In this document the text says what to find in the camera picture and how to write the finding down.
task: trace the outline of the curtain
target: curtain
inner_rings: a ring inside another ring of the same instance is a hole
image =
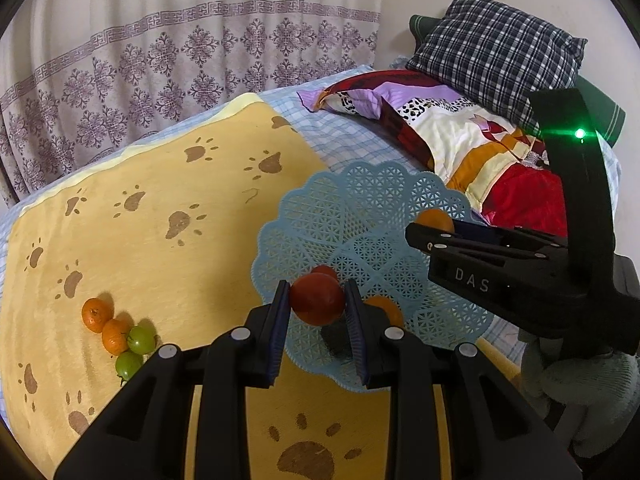
[[[244,92],[374,59],[381,0],[26,0],[0,39],[0,194]]]

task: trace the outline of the brown paw print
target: brown paw print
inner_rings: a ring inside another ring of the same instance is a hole
[[[307,422],[306,415],[299,413],[296,417],[296,425],[302,431],[306,430]],[[341,425],[339,422],[335,422],[330,425],[324,434],[328,437],[332,437],[337,434]],[[280,441],[280,431],[275,426],[270,426],[268,429],[269,437],[276,441]],[[345,460],[352,460],[362,454],[362,450],[359,447],[354,447],[348,450],[343,458]],[[278,459],[278,469],[287,473],[294,473],[308,480],[332,480],[335,472],[334,455],[325,446],[318,442],[312,441],[300,441],[287,447]]]
[[[31,244],[31,254],[29,254],[29,256],[27,256],[27,261],[28,261],[29,265],[27,265],[24,268],[25,271],[29,267],[31,267],[31,269],[35,269],[38,266],[38,262],[40,261],[40,257],[42,256],[42,253],[44,252],[44,249],[42,247],[40,247],[41,243],[42,243],[42,239],[38,238],[38,245],[37,246],[36,246],[36,242]]]
[[[140,189],[140,186],[138,184],[136,184],[136,189]],[[116,202],[115,204],[113,204],[113,206],[114,207],[122,206],[125,211],[131,211],[131,212],[137,211],[138,207],[140,206],[140,201],[142,200],[142,197],[145,195],[146,195],[146,191],[136,191],[130,194],[129,196],[127,196],[126,199],[124,200],[124,203]],[[116,213],[115,215],[113,215],[113,217],[117,218],[121,214],[122,213]]]
[[[196,139],[195,146],[190,146],[189,148],[184,150],[184,154],[187,156],[187,162],[193,162],[194,160],[199,160],[200,158],[205,156],[205,154],[207,153],[207,148],[211,151],[217,150],[219,148],[219,146],[203,146],[200,142],[201,140],[202,137],[198,137]],[[207,139],[205,141],[205,144],[209,144],[212,141],[213,139]],[[213,158],[210,156],[205,156],[204,160],[213,160]]]
[[[86,202],[86,197],[79,196],[79,193],[81,191],[82,191],[82,188],[78,189],[78,191],[76,191],[76,196],[73,196],[66,201],[65,216],[70,216],[71,213],[76,213],[77,215],[80,214],[80,210],[76,208],[76,205],[78,205],[78,201]]]
[[[18,379],[18,384],[24,384],[24,389],[27,390],[27,393],[24,394],[24,402],[29,402],[27,394],[33,395],[38,391],[38,381],[36,381],[36,378],[33,376],[31,363],[27,363],[25,366],[23,366],[22,363],[18,363],[18,368],[24,368],[24,378]],[[35,402],[31,403],[31,410],[33,412],[36,411]]]
[[[189,209],[197,209],[199,207],[200,204],[191,204],[189,206]],[[196,216],[196,220],[204,220],[206,217],[207,215],[205,214],[198,215]],[[184,211],[174,211],[169,215],[169,228],[167,229],[164,238],[166,238],[167,240],[172,240],[181,232],[183,232],[187,227],[189,227],[189,225],[191,225],[191,215],[185,213]],[[200,231],[200,229],[194,229],[193,233],[200,236],[202,234],[202,231]],[[183,247],[184,242],[178,239],[178,245],[180,247]]]
[[[78,288],[78,283],[80,283],[80,280],[82,280],[82,272],[75,269],[71,270],[69,269],[68,265],[65,266],[65,269],[69,272],[69,274],[64,279],[60,278],[58,280],[58,283],[64,282],[62,290],[65,293],[65,296],[71,299],[76,295],[76,288]],[[56,294],[56,299],[59,300],[61,296],[61,294]]]
[[[273,116],[271,118],[271,127],[276,130],[283,126],[291,126],[291,123],[280,115]]]
[[[82,392],[78,390],[78,394],[74,400],[78,401],[78,404],[82,404]],[[69,392],[66,393],[66,405],[71,406],[71,396]],[[95,413],[95,408],[91,406],[87,413],[89,416],[92,416]],[[86,415],[83,412],[79,412],[78,410],[73,410],[69,412],[66,420],[69,423],[69,426],[72,430],[74,430],[78,435],[82,435],[86,429],[89,427],[89,420],[86,418]]]
[[[282,165],[280,164],[280,152],[270,155],[269,150],[264,150],[263,153],[267,155],[267,157],[258,163],[258,169],[263,173],[280,173],[282,171]],[[255,162],[255,158],[252,156],[249,157],[249,160]],[[245,171],[253,171],[254,169],[255,168],[253,166],[247,166],[244,168]],[[261,177],[261,175],[255,175],[253,180],[258,180]]]

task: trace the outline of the tomato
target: tomato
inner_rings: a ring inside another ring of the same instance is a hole
[[[340,280],[338,279],[338,273],[328,265],[318,265],[317,267],[311,269],[311,272],[322,272],[322,274],[331,276],[336,282],[340,282]]]
[[[140,368],[142,368],[142,355],[127,351],[116,359],[116,373],[124,381],[129,381]]]
[[[136,325],[129,330],[127,345],[134,354],[151,354],[156,349],[156,338],[148,328]]]
[[[344,311],[344,291],[340,283],[328,274],[312,272],[301,276],[291,285],[289,304],[305,323],[328,325]]]

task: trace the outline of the red cloth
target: red cloth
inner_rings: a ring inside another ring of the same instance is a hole
[[[513,164],[491,188],[482,216],[498,227],[522,226],[565,237],[562,182],[549,170]]]

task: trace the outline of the pillow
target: pillow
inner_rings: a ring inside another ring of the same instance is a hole
[[[453,0],[406,67],[535,135],[539,127],[527,93],[573,87],[586,43],[506,4]]]
[[[414,35],[416,51],[439,22],[439,18],[430,16],[414,14],[411,17],[409,30]],[[625,124],[626,112],[613,99],[582,76],[577,77],[575,86],[582,94],[597,131],[609,146],[613,147],[620,136],[622,126]]]
[[[566,236],[562,186],[548,170],[544,145],[434,78],[381,70],[298,95],[312,112],[379,121],[409,155],[449,189],[463,193],[487,222]],[[512,166],[521,166],[517,178],[511,178]]]

